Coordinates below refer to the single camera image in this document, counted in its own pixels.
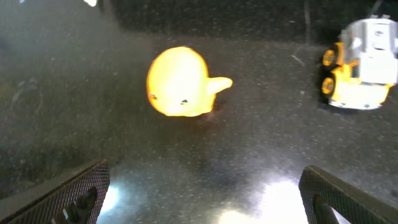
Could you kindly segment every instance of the yellow whale toy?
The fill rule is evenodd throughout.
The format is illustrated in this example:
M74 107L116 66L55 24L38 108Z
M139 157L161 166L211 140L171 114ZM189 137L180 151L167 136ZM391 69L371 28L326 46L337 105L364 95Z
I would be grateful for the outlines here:
M188 47L162 52L147 77L150 103L167 116L208 113L213 109L216 93L231 85L229 78L209 78L205 60Z

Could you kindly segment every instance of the toy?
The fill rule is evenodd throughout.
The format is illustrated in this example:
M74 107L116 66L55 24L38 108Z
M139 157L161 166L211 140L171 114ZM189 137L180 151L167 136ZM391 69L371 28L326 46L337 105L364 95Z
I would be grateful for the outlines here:
M322 83L323 95L340 108L379 108L397 83L397 53L397 22L372 16L351 23L323 56L330 71Z
M167 116L198 116L213 109L216 93L229 88L232 80L209 78L204 59L188 47L161 53L147 77L152 106Z

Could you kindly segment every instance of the yellow wheel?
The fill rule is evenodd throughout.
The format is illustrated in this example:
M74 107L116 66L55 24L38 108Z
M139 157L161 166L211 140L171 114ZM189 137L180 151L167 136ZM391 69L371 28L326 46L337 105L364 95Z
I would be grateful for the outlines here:
M327 50L326 53L323 55L323 65L330 66L333 62L333 58L335 57L335 52L332 50Z
M326 77L322 83L322 93L326 97L331 97L335 92L336 81L334 77Z
M335 69L337 67L338 57L338 46L336 44L333 44L333 46L331 46L329 50L327 50L323 55L322 64L324 68L329 71Z

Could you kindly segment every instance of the yellow toy truck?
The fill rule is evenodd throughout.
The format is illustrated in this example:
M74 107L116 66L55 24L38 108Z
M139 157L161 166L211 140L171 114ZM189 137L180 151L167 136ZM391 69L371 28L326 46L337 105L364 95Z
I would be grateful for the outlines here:
M330 74L322 83L322 94L340 108L381 107L397 83L397 53L398 22L372 16L351 23L323 55Z

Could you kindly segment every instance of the black countertop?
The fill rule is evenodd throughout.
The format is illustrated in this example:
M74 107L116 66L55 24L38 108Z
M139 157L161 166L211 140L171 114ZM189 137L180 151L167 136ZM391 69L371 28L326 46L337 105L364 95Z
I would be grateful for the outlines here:
M372 111L319 100L320 57L373 4L3 1L0 198L104 158L98 223L305 223L307 164L398 207L397 90ZM169 118L147 101L152 60L179 45L234 80L210 114Z

